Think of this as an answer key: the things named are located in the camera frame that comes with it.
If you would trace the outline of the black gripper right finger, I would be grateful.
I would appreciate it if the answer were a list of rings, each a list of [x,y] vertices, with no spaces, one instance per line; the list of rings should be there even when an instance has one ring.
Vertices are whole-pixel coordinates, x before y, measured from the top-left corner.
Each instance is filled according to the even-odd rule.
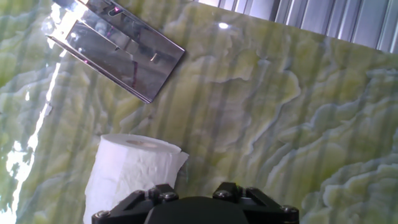
[[[299,224],[299,209],[291,205],[279,205],[255,187],[241,187],[223,182],[213,192],[212,198],[236,205],[250,224]]]

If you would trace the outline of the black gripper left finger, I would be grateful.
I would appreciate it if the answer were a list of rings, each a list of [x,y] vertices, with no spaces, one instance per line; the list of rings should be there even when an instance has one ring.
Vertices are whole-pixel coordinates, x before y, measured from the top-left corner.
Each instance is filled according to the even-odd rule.
[[[111,210],[101,210],[91,217],[92,224],[143,224],[157,205],[179,199],[169,184],[156,185],[149,190],[136,190]]]

